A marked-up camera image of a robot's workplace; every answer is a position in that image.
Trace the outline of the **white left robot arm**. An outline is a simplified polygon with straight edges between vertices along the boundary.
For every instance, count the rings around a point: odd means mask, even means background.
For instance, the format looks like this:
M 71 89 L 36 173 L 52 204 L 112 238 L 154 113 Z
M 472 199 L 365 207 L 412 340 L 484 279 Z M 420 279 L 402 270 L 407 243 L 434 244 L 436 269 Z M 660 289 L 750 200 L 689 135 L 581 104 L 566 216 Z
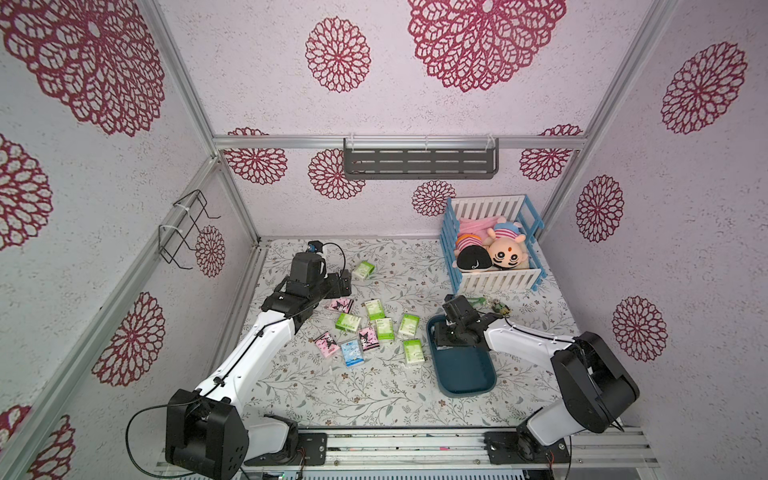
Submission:
M 320 303 L 351 294 L 350 271 L 329 271 L 324 246 L 311 241 L 295 254 L 289 273 L 265 298 L 254 325 L 230 355 L 193 390 L 179 389 L 171 397 L 167 463 L 209 479 L 230 479 L 245 464 L 285 464 L 297 458 L 296 422 L 264 415 L 247 423 L 242 414 L 255 383 Z

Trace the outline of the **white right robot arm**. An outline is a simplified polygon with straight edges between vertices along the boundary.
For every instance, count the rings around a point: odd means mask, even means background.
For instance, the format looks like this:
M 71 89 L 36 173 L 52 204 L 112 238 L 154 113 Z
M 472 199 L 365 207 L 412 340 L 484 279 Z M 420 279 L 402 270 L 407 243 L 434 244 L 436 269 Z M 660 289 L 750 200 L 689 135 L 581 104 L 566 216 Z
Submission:
M 494 351 L 552 367 L 560 399 L 516 428 L 518 450 L 528 456 L 584 430 L 605 432 L 639 399 L 636 382 L 596 333 L 549 335 L 500 313 L 481 313 L 462 295 L 447 296 L 442 308 L 437 348 Z

